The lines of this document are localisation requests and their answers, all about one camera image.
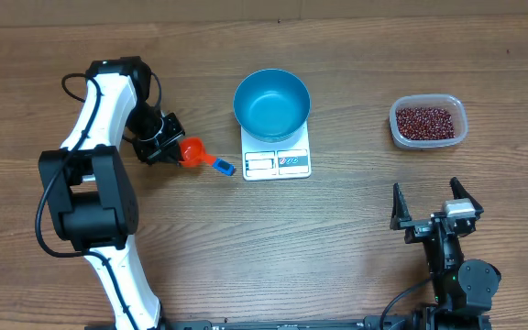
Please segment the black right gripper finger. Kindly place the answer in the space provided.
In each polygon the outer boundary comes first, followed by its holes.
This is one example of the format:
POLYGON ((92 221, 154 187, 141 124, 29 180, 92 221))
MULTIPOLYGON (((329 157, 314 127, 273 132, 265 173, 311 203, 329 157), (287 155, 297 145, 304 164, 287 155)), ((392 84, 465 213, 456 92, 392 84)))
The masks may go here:
POLYGON ((412 221, 407 203, 399 183, 393 184, 393 206, 390 219, 390 229, 401 230, 412 221))
POLYGON ((481 206, 481 204, 471 196, 471 194, 463 187, 457 177, 453 177, 449 184, 455 200, 469 199, 475 209, 476 215, 481 215, 484 212, 484 208, 481 206))

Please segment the orange measuring scoop blue handle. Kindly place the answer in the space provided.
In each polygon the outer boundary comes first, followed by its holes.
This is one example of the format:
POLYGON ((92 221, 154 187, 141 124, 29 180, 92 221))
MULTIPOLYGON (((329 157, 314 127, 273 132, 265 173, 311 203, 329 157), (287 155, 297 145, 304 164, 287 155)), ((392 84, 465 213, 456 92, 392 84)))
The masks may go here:
POLYGON ((226 176, 232 176, 236 171, 231 163, 208 154, 204 143, 198 137, 187 137, 180 143, 180 149, 182 155, 180 164, 185 168, 195 168, 205 163, 226 176))

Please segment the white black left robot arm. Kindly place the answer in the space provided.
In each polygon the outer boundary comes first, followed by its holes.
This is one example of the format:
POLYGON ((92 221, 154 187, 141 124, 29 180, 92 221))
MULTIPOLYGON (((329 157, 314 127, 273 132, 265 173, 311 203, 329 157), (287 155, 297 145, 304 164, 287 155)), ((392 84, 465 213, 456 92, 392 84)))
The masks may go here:
POLYGON ((54 258, 91 264, 115 314, 112 328, 166 329, 138 256, 138 201, 119 147, 127 141, 148 165, 180 165, 184 129, 175 114, 149 104, 159 78, 139 56, 95 60, 80 76, 87 95, 72 132, 38 159, 36 240, 54 258))

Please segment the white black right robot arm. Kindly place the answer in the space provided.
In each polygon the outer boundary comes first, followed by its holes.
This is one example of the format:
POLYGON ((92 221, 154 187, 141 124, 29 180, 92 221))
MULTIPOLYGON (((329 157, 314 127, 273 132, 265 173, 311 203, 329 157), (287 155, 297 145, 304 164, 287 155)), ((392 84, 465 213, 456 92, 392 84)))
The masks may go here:
POLYGON ((428 219, 412 219, 399 184, 393 185, 390 228, 402 230, 407 244, 423 245, 429 277, 398 294, 379 317, 380 329, 490 329, 485 315, 499 289, 501 273, 481 259, 466 259, 459 239, 476 231, 483 207, 458 178, 449 182, 453 198, 428 219), (431 283, 434 303, 404 317, 387 313, 399 300, 431 283))

